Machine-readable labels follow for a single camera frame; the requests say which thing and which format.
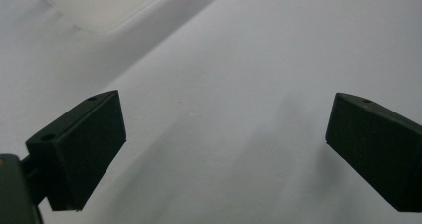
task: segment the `white surface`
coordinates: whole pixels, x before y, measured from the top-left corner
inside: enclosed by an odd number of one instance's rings
[[[0,152],[120,90],[128,142],[49,223],[420,223],[329,146],[336,92],[422,123],[422,0],[165,0],[109,35],[0,0]]]
[[[112,29],[155,0],[47,0],[84,29]]]

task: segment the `white background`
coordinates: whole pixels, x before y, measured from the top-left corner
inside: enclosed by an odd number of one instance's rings
[[[127,143],[50,223],[421,223],[326,143],[336,92],[422,123],[422,0],[160,0],[107,34],[0,0],[0,153],[119,89]]]

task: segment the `screw hole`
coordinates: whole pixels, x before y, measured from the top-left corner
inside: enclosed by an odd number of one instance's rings
[[[41,137],[41,140],[42,141],[50,141],[51,139],[53,139],[55,137],[55,135],[54,134],[47,134],[47,135],[44,135],[43,137]]]

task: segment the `white fabric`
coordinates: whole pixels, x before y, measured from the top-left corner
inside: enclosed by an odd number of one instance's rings
[[[420,223],[325,144],[336,92],[422,123],[422,0],[160,0],[108,34],[0,0],[0,153],[119,89],[127,143],[48,223]]]

